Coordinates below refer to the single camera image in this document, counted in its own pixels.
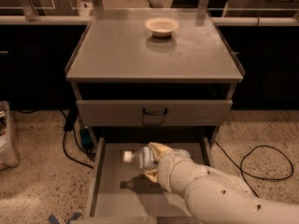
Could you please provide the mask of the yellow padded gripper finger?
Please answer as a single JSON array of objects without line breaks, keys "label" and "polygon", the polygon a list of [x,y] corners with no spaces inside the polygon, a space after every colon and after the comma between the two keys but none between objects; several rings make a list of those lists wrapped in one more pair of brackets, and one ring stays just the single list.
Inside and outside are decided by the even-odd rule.
[{"label": "yellow padded gripper finger", "polygon": [[158,182],[158,171],[156,169],[144,170],[143,174],[153,183]]},{"label": "yellow padded gripper finger", "polygon": [[149,148],[152,152],[153,159],[156,161],[159,161],[164,154],[172,151],[171,147],[155,142],[149,142]]}]

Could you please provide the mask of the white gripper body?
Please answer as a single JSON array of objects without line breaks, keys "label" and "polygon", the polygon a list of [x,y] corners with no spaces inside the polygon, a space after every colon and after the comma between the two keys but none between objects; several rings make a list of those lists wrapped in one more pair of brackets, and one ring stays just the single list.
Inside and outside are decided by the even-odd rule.
[{"label": "white gripper body", "polygon": [[182,161],[193,163],[193,160],[179,152],[168,152],[162,156],[158,164],[157,180],[159,185],[172,192],[171,188],[171,174],[177,164]]}]

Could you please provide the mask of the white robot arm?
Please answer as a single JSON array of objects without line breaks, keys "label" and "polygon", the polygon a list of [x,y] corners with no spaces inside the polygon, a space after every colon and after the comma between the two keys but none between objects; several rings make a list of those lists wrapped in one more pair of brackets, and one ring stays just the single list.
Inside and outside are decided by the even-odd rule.
[{"label": "white robot arm", "polygon": [[262,199],[237,176],[195,163],[187,151],[149,143],[149,180],[184,199],[202,224],[299,224],[299,206]]}]

